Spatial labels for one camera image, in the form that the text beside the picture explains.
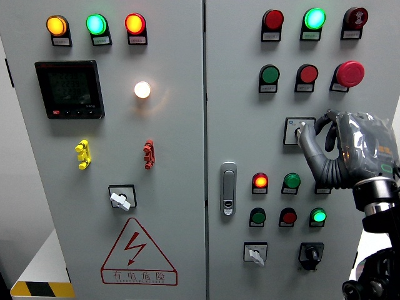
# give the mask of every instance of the gray metal panel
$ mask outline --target gray metal panel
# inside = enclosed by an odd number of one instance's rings
[[[365,7],[369,21],[359,41],[340,41],[344,13]],[[318,42],[299,41],[304,13],[326,11]],[[400,95],[399,14],[397,1],[238,1],[207,2],[207,138],[209,174],[210,299],[342,299],[361,234],[363,213],[351,191],[314,195],[314,180],[297,146],[283,146],[286,117],[321,116],[327,108],[371,111],[392,119]],[[269,9],[284,14],[282,41],[261,43],[261,19]],[[366,74],[349,93],[329,92],[335,68],[348,60],[363,63]],[[314,64],[319,77],[312,94],[294,93],[296,72]],[[281,72],[276,94],[258,93],[260,69],[267,64]],[[237,164],[236,213],[219,210],[220,172],[225,161]],[[266,196],[251,194],[251,179],[269,176]],[[284,176],[301,177],[297,196],[281,194]],[[313,208],[327,212],[324,228],[309,228]],[[264,208],[263,228],[249,227],[252,208]],[[278,227],[279,213],[292,207],[294,228]],[[243,242],[266,241],[266,266],[243,262]],[[298,262],[302,242],[325,244],[317,271]]]
[[[17,96],[78,299],[204,299],[202,1],[1,1],[0,28]],[[148,46],[128,46],[125,17],[141,13]],[[103,14],[112,46],[93,47],[85,21]],[[52,47],[46,19],[64,16],[72,48]],[[97,61],[106,117],[49,120],[34,62]],[[147,81],[148,100],[133,87]],[[78,169],[87,139],[92,163]],[[143,146],[154,141],[155,166]],[[135,184],[137,208],[112,209],[110,184]],[[139,220],[176,268],[177,286],[103,284],[100,268],[124,224]],[[138,256],[153,261],[146,248]]]

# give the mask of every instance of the red terminal connector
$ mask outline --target red terminal connector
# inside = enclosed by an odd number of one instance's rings
[[[156,157],[154,155],[154,144],[151,139],[148,139],[144,144],[143,152],[144,152],[144,161],[146,162],[144,168],[146,170],[149,170],[154,166],[154,163],[156,162]]]

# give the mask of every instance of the green push button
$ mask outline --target green push button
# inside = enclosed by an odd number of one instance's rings
[[[312,8],[306,13],[304,23],[309,29],[317,30],[324,25],[325,19],[326,16],[323,9]]]
[[[326,219],[326,212],[323,208],[315,208],[311,211],[311,218],[314,222],[323,222]]]
[[[300,176],[296,173],[290,173],[284,178],[285,185],[290,189],[297,189],[300,186]]]
[[[279,71],[274,66],[267,66],[261,74],[262,80],[266,83],[274,83],[279,78]]]
[[[256,224],[261,224],[266,220],[266,215],[261,213],[261,212],[257,212],[252,216],[252,221]]]

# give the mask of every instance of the triangle warning sign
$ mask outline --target triangle warning sign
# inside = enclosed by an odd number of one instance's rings
[[[126,221],[101,267],[105,284],[177,286],[178,272],[139,221]]]

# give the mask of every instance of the yellow indicator light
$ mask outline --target yellow indicator light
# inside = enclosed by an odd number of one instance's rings
[[[125,19],[125,27],[131,34],[140,34],[146,27],[146,22],[140,14],[130,14]]]
[[[265,177],[258,177],[256,179],[256,182],[254,183],[254,185],[257,188],[265,188],[267,183],[268,183],[268,181],[267,181],[267,179]]]
[[[150,95],[150,91],[150,84],[146,81],[138,82],[134,88],[135,95],[142,99],[147,98]]]
[[[51,16],[46,21],[47,30],[53,36],[62,36],[67,30],[67,22],[62,16]]]

